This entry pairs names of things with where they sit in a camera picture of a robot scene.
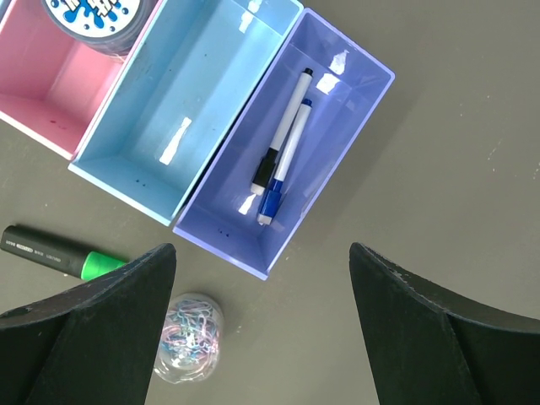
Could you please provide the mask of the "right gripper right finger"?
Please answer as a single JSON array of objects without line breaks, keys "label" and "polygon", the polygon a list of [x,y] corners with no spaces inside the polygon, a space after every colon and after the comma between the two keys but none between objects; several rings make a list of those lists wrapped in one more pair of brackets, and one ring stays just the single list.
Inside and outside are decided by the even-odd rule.
[{"label": "right gripper right finger", "polygon": [[537,404],[539,321],[481,304],[361,243],[349,272],[381,404]]}]

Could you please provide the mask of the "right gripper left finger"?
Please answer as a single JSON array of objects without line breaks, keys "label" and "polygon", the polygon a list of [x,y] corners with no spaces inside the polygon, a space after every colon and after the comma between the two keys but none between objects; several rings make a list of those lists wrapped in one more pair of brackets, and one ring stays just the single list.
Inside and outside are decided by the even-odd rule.
[{"label": "right gripper left finger", "polygon": [[176,276],[162,244],[1,315],[3,404],[143,404]]}]

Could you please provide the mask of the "white blue marker pen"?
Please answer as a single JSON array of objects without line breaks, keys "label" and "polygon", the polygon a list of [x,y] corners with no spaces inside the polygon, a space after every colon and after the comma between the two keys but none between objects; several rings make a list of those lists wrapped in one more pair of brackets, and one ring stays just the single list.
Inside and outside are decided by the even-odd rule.
[{"label": "white blue marker pen", "polygon": [[312,101],[308,98],[304,98],[292,123],[287,142],[278,162],[278,168],[274,172],[273,178],[263,195],[262,204],[257,215],[257,222],[261,225],[270,225],[278,211],[284,180],[289,171],[294,153],[298,147],[311,110]]}]

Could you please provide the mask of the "white black marker pen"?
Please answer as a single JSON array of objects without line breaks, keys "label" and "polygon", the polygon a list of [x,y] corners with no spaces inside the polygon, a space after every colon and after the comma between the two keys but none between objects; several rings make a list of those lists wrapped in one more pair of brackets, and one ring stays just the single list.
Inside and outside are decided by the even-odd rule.
[{"label": "white black marker pen", "polygon": [[294,87],[294,91],[274,133],[272,142],[270,143],[266,154],[262,157],[262,160],[258,165],[256,173],[252,179],[251,192],[257,196],[261,196],[266,190],[267,184],[273,174],[279,151],[284,144],[284,140],[292,126],[298,109],[300,108],[300,104],[311,84],[312,78],[313,70],[306,67],[301,73],[299,80]]}]

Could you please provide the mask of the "pink drawer box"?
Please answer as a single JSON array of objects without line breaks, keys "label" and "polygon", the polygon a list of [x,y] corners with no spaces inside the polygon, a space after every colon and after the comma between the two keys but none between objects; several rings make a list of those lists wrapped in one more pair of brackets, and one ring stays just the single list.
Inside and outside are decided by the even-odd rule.
[{"label": "pink drawer box", "polygon": [[155,1],[131,50],[119,57],[63,32],[42,2],[1,3],[1,118],[71,160],[161,3]]}]

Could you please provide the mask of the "purple drawer box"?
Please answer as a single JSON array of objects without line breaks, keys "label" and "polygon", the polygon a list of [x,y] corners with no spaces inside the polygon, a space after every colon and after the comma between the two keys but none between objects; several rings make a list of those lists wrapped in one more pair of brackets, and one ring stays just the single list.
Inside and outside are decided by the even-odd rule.
[{"label": "purple drawer box", "polygon": [[304,10],[175,233],[266,279],[394,78],[320,14]]}]

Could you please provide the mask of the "blue drawer box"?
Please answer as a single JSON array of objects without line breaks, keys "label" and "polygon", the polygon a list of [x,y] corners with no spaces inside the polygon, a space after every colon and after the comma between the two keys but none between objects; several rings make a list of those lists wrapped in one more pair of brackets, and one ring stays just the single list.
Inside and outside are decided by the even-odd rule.
[{"label": "blue drawer box", "polygon": [[302,9],[159,2],[69,169],[170,224]]}]

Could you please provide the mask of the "blue round lidded jar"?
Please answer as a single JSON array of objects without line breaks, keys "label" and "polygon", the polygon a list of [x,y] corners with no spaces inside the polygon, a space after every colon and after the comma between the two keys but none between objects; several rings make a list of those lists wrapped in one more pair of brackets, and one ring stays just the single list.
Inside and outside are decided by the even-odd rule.
[{"label": "blue round lidded jar", "polygon": [[43,1],[52,21],[66,34],[108,56],[124,57],[143,30],[156,2]]}]

